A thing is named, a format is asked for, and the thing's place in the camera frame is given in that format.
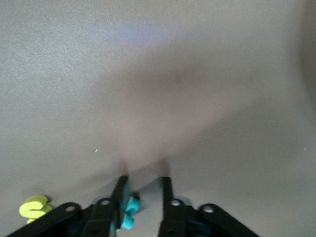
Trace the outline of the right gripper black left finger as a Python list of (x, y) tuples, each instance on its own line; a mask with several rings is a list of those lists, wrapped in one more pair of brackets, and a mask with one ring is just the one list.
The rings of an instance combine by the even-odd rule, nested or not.
[(75, 202), (64, 203), (10, 237), (115, 237), (122, 225), (130, 194), (128, 176), (121, 176), (110, 197), (82, 209)]

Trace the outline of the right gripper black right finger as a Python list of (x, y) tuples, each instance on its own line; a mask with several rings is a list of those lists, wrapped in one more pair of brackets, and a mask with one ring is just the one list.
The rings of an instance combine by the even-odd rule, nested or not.
[(163, 216), (159, 237), (256, 237), (257, 234), (211, 203), (194, 209), (173, 195), (170, 177), (162, 177)]

